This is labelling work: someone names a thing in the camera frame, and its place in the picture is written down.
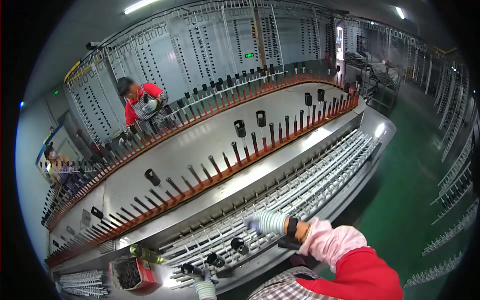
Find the box of black parts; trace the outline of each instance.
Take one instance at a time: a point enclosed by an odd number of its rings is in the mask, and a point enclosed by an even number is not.
[[[123,290],[144,288],[154,283],[147,261],[133,257],[119,257],[108,263],[114,287]]]

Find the ceiling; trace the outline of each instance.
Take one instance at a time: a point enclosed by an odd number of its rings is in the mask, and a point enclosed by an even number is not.
[[[70,68],[86,54],[85,45],[102,41],[151,14],[192,0],[160,0],[128,15],[124,9],[138,0],[77,0],[65,13],[50,35],[31,73],[24,95],[29,103],[61,83]],[[428,43],[443,50],[454,46],[442,22],[422,0],[313,0],[325,7],[348,10],[350,14],[398,27],[420,35]],[[395,5],[403,9],[402,20]]]

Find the worker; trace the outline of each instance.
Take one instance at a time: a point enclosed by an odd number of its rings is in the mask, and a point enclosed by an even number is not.
[[[50,162],[47,170],[52,182],[62,185],[69,196],[76,195],[86,185],[86,178],[69,165],[68,158],[55,152],[53,142],[45,146],[43,155]]]
[[[332,281],[322,279],[300,260],[299,266],[268,280],[248,300],[402,300],[398,274],[367,246],[364,235],[352,226],[333,229],[328,220],[315,217],[306,223],[264,211],[254,213],[247,227],[259,234],[273,232],[296,239],[301,244],[299,254],[311,254],[335,273]],[[206,274],[204,279],[195,280],[195,289],[200,300],[216,300],[215,286],[209,272]]]
[[[135,125],[135,120],[145,124],[147,134],[158,132],[160,128],[173,129],[177,125],[165,111],[168,103],[167,92],[155,84],[138,85],[131,78],[122,77],[117,81],[117,91],[120,96],[128,99],[125,105],[127,135],[132,135],[130,127]]]

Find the red shirt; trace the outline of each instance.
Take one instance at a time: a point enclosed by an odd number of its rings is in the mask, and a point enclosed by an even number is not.
[[[143,87],[145,92],[154,98],[157,98],[158,95],[163,92],[161,88],[152,83],[143,84]],[[144,94],[142,92],[142,89],[140,88],[140,86],[138,86],[138,99],[142,98],[143,95]],[[138,116],[132,107],[132,105],[135,105],[138,102],[138,99],[128,99],[127,101],[127,105],[125,106],[125,123],[127,126],[134,125],[135,120],[138,120]]]
[[[372,248],[358,248],[336,263],[335,279],[297,279],[314,293],[345,300],[402,300],[398,274]]]

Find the black wristwatch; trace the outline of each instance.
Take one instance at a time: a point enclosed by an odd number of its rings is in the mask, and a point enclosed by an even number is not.
[[[287,236],[290,238],[295,238],[295,233],[297,232],[297,224],[299,220],[297,218],[288,219],[287,225]]]

